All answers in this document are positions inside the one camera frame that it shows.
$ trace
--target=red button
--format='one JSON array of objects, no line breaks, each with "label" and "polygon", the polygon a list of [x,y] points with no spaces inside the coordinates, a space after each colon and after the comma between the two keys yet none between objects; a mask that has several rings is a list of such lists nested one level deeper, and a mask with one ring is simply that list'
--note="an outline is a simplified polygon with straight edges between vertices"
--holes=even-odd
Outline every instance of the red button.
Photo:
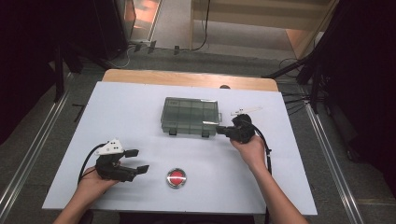
[{"label": "red button", "polygon": [[180,171],[174,171],[169,175],[169,180],[172,182],[172,184],[179,185],[183,182],[184,176]]},{"label": "red button", "polygon": [[186,182],[186,173],[182,169],[175,168],[169,171],[166,177],[168,184],[173,189],[178,189]]}]

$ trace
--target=cable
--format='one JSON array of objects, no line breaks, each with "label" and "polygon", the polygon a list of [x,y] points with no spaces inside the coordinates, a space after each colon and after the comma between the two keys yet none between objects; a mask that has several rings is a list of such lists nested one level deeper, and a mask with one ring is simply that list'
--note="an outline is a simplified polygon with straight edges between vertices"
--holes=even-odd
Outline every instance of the cable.
[{"label": "cable", "polygon": [[87,165],[87,162],[88,162],[88,160],[90,159],[90,156],[92,155],[92,153],[93,153],[96,149],[98,149],[99,147],[103,147],[104,145],[105,145],[105,144],[100,144],[100,145],[98,145],[97,147],[94,147],[94,148],[90,151],[90,153],[88,153],[88,156],[87,156],[87,158],[85,158],[85,161],[84,161],[84,163],[82,164],[81,170],[79,171],[78,183],[79,183],[79,181],[81,181],[82,177],[84,176],[83,174],[84,174],[85,166]]},{"label": "cable", "polygon": [[296,92],[286,92],[282,91],[282,96],[309,96],[308,94],[305,93],[296,93]]},{"label": "cable", "polygon": [[296,108],[297,106],[300,106],[300,105],[305,105],[305,104],[294,105],[292,107],[287,108],[286,110],[288,110],[288,111],[292,110],[292,109],[294,109],[294,108]]},{"label": "cable", "polygon": [[83,179],[83,178],[84,178],[84,176],[86,176],[86,175],[88,175],[88,174],[92,173],[92,172],[93,172],[93,171],[95,171],[95,170],[96,170],[96,168],[93,168],[93,170],[91,170],[91,171],[89,171],[87,174],[83,175],[83,176],[81,177],[81,179]]},{"label": "cable", "polygon": [[[281,69],[281,68],[280,68],[280,65],[281,65],[283,62],[287,61],[287,60],[295,60],[295,61],[297,61],[296,64],[299,65],[297,59],[295,59],[295,58],[287,58],[287,59],[284,59],[284,60],[280,61],[279,65],[278,65],[279,70]],[[294,76],[289,75],[288,73],[285,73],[285,75],[286,75],[287,77],[294,77]]]},{"label": "cable", "polygon": [[129,62],[131,61],[131,59],[129,58],[129,50],[133,49],[134,47],[135,46],[132,46],[132,47],[130,47],[130,48],[128,48],[126,50],[126,57],[128,58],[128,63],[127,64],[125,64],[123,66],[118,66],[118,65],[115,65],[114,63],[112,63],[111,61],[107,61],[107,62],[110,63],[111,65],[115,66],[116,68],[124,68],[124,67],[128,66]]},{"label": "cable", "polygon": [[205,19],[205,39],[204,39],[204,42],[202,43],[202,45],[199,48],[192,49],[191,51],[196,51],[198,49],[201,49],[204,46],[204,44],[206,43],[206,40],[207,40],[207,21],[208,21],[208,18],[209,18],[209,9],[210,9],[210,0],[207,1],[207,11],[206,11],[206,19]]},{"label": "cable", "polygon": [[292,71],[302,65],[305,65],[306,63],[309,63],[312,60],[312,53],[308,54],[307,56],[303,57],[302,59],[300,59],[299,61],[297,61],[296,63],[292,63],[291,65],[288,65],[282,69],[280,69],[279,71],[274,72],[273,74],[270,75],[262,75],[261,77],[263,78],[277,78],[277,77],[281,77],[283,76],[285,73]]},{"label": "cable", "polygon": [[[262,134],[262,132],[252,123],[247,122],[245,120],[242,120],[242,122],[245,122],[246,124],[252,126],[254,128],[254,130],[256,131],[256,133],[259,135],[259,137],[262,139],[262,141],[264,142],[264,147],[265,147],[265,155],[267,157],[267,169],[268,172],[270,173],[270,175],[272,175],[272,165],[271,165],[271,149],[268,147],[267,145],[267,141],[265,140],[264,135]],[[264,219],[264,223],[265,224],[269,224],[270,223],[270,212],[268,210],[268,206],[265,207],[265,219]]]},{"label": "cable", "polygon": [[285,101],[285,105],[292,104],[292,103],[298,103],[298,102],[300,102],[302,100],[303,99]]},{"label": "cable", "polygon": [[302,105],[300,108],[298,108],[297,110],[295,110],[295,111],[289,113],[288,115],[289,115],[289,116],[290,116],[290,115],[293,115],[293,114],[299,112],[300,110],[302,110],[304,107],[305,107],[305,105]]}]

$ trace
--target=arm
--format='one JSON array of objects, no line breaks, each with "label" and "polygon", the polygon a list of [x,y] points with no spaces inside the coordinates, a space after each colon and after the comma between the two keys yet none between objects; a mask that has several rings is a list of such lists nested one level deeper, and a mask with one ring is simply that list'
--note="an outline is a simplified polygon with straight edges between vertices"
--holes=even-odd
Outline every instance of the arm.
[{"label": "arm", "polygon": [[307,223],[268,172],[264,161],[264,143],[260,137],[254,135],[246,144],[231,140],[231,144],[238,149],[256,178],[274,223]]},{"label": "arm", "polygon": [[104,180],[97,174],[93,167],[88,168],[84,172],[84,177],[78,183],[78,187],[72,199],[53,223],[77,224],[91,205],[100,198],[106,190],[118,182],[117,180]]}]

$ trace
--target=white table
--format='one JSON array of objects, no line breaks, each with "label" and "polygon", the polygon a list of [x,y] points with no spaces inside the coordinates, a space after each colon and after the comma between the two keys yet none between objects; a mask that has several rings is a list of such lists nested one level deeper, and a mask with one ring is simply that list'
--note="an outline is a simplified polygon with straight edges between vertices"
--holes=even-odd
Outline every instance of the white table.
[{"label": "white table", "polygon": [[[224,135],[163,133],[161,113],[167,96],[217,100],[221,125],[231,126],[231,112],[262,106],[249,114],[272,152],[274,178],[304,215],[317,210],[282,96],[273,91],[238,91],[200,87],[98,82],[54,178],[44,209],[63,209],[77,185],[88,152],[118,137],[126,149],[140,150],[122,165],[149,164],[134,181],[110,189],[93,209],[171,213],[263,214],[265,202],[257,183]],[[88,166],[95,164],[94,156]],[[180,189],[171,189],[166,174],[179,167],[187,174]]]}]

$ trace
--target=floor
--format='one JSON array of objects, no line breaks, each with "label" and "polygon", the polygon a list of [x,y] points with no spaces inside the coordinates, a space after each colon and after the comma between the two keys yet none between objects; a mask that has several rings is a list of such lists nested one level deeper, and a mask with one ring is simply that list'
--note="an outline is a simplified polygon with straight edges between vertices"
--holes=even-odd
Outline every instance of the floor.
[{"label": "floor", "polygon": [[[159,4],[159,1],[148,0],[146,2],[152,4],[147,5],[152,8],[155,8],[155,4]],[[183,4],[189,1],[162,0],[162,10],[156,15],[158,22],[151,37],[148,35],[149,32],[145,33],[146,37],[133,36],[137,42],[149,43],[150,40],[157,40],[157,48],[154,51],[150,52],[149,48],[142,48],[139,51],[130,50],[113,60],[112,63],[123,66],[123,69],[259,77],[273,73],[280,67],[293,62],[293,60],[283,61],[294,58],[284,30],[274,28],[258,30],[257,27],[231,26],[215,22],[208,24],[208,39],[201,50],[180,52],[175,55],[172,51],[175,45],[181,48],[187,46],[187,42],[180,35],[184,34],[183,29],[170,27],[176,26],[175,22],[181,21],[172,17],[176,14],[177,7],[171,3],[175,2],[184,7]],[[202,31],[201,22],[196,21],[195,46],[200,46],[202,43],[203,33],[199,33],[200,28]],[[68,84],[64,100],[59,104],[54,104],[52,102],[54,89],[49,90],[21,121],[10,138],[0,146],[1,190],[7,192],[9,183],[16,178],[17,182],[23,184],[12,190],[14,195],[16,194],[15,198],[11,198],[6,203],[2,198],[0,223],[49,223],[59,214],[59,211],[42,210],[41,206],[74,130],[78,126],[78,113],[81,108],[76,105],[87,104],[94,84],[101,80],[105,72],[89,61],[83,61],[83,63],[84,70],[81,74],[69,74],[65,78]],[[309,91],[309,86],[301,87],[296,84],[293,77],[297,74],[298,71],[292,71],[278,78],[276,82],[279,89],[282,92],[292,93]],[[285,101],[295,99],[295,97],[285,96]],[[290,112],[290,123],[318,209],[318,215],[308,217],[308,221],[310,223],[394,223],[396,202],[382,175],[370,164],[356,163],[348,159],[346,144],[340,137],[332,118],[326,114],[325,107],[319,104],[317,116],[310,115],[309,106],[304,106],[302,102],[286,104],[286,107]],[[52,123],[47,120],[49,112],[54,117]],[[336,184],[337,180],[334,178],[336,174],[333,173],[326,151],[318,139],[318,129],[314,128],[313,119],[319,120],[333,157],[346,181],[346,186],[351,190],[358,215],[361,216],[357,220],[353,220],[351,218],[353,214],[350,215],[347,211],[350,205],[343,201],[343,193]],[[48,129],[44,132],[42,125],[46,122]],[[37,133],[44,133],[44,137],[37,139]],[[30,160],[34,162],[20,166],[20,164],[27,164],[26,161]],[[19,174],[21,170],[28,175],[18,179],[15,174]],[[255,218],[257,223],[262,223],[261,216]],[[112,212],[96,211],[93,223],[118,223],[118,215]]]}]

